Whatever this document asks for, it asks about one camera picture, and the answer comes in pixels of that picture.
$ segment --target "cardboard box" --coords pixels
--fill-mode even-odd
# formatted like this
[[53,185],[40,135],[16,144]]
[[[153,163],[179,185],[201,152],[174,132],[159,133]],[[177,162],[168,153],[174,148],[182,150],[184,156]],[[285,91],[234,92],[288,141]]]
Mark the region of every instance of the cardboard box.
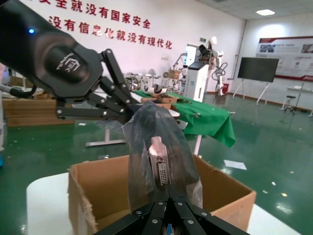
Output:
[[[156,98],[148,98],[148,97],[143,97],[141,98],[141,103],[144,103],[144,102],[147,102],[147,101],[154,101],[154,100],[157,100]],[[161,103],[161,104],[155,104],[159,107],[162,107],[164,109],[171,109],[172,105],[170,103]]]
[[3,109],[55,109],[56,100],[2,99]]
[[12,117],[7,119],[8,126],[43,126],[57,124],[73,124],[73,120],[60,120],[53,117]]
[[[129,156],[72,165],[69,170],[69,218],[75,234],[92,235],[130,212]],[[195,157],[203,185],[203,208],[247,230],[256,192]]]
[[179,79],[179,74],[180,74],[179,70],[169,70],[168,71],[168,77],[169,78]]
[[[21,77],[10,76],[10,86],[23,87],[23,79]],[[33,87],[33,84],[25,79],[25,87]]]
[[159,94],[152,94],[153,98],[161,100],[164,103],[171,103],[171,104],[177,103],[178,99],[176,97],[173,97],[173,96],[170,96],[170,95],[167,95],[167,96],[168,97],[161,97]]

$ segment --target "logo on robotic arm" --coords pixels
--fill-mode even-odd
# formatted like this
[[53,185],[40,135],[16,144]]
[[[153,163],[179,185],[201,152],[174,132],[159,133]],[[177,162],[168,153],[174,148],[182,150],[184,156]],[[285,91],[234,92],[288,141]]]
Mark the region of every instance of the logo on robotic arm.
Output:
[[80,67],[80,63],[77,59],[73,58],[74,54],[70,53],[59,63],[56,70],[61,68],[65,69],[67,72],[75,71]]

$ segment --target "display board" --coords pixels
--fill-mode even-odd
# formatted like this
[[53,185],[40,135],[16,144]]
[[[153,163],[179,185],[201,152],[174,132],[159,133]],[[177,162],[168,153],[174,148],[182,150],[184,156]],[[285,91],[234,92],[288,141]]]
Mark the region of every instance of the display board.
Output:
[[243,57],[238,77],[261,82],[273,82],[278,61],[278,59]]
[[279,59],[275,77],[313,81],[313,36],[261,38],[256,56]]

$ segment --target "wall sign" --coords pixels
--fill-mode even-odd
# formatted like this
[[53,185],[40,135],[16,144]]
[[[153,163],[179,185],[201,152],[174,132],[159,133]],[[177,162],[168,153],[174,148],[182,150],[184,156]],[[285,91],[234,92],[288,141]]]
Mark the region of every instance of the wall sign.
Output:
[[[80,0],[38,0],[42,4],[55,5],[56,7],[63,8],[69,11],[75,11],[80,14],[87,14],[93,17],[99,17],[103,22],[111,20],[117,21],[122,24],[132,24],[134,27],[141,27],[150,29],[151,23],[148,19],[142,19],[136,15],[130,15],[129,13],[121,13],[117,10],[107,9],[103,6],[96,6],[95,4],[87,3],[83,4]],[[61,19],[59,16],[50,16],[48,21],[50,24],[58,29],[67,31],[78,30],[82,34],[92,34],[94,36],[102,36],[102,29],[100,25],[90,25],[87,22],[79,22],[72,19]],[[164,40],[162,38],[149,37],[143,34],[137,34],[135,32],[125,32],[121,29],[115,30],[112,28],[106,28],[104,34],[109,39],[115,39],[120,41],[127,41],[130,43],[147,44],[152,47],[160,47],[166,49],[172,49],[172,42]]]
[[313,36],[261,38],[256,56],[279,59],[275,77],[313,82]]

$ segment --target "cable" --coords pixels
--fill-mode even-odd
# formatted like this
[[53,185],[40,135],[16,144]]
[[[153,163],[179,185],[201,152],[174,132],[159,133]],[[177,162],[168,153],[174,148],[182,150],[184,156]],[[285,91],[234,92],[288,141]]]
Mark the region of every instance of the cable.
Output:
[[227,68],[227,66],[228,66],[227,62],[222,63],[220,67],[216,66],[217,69],[211,75],[212,79],[215,80],[215,81],[219,81],[218,79],[214,79],[214,75],[216,75],[217,72],[220,72],[221,76],[224,76],[226,74],[225,69]]
[[17,98],[25,98],[25,99],[32,97],[32,95],[35,93],[36,89],[37,89],[37,86],[33,85],[33,88],[31,89],[30,92],[23,92],[21,90],[18,90],[18,89],[12,88],[12,87],[0,85],[1,91],[7,92],[7,93],[9,93],[12,96],[15,96]]

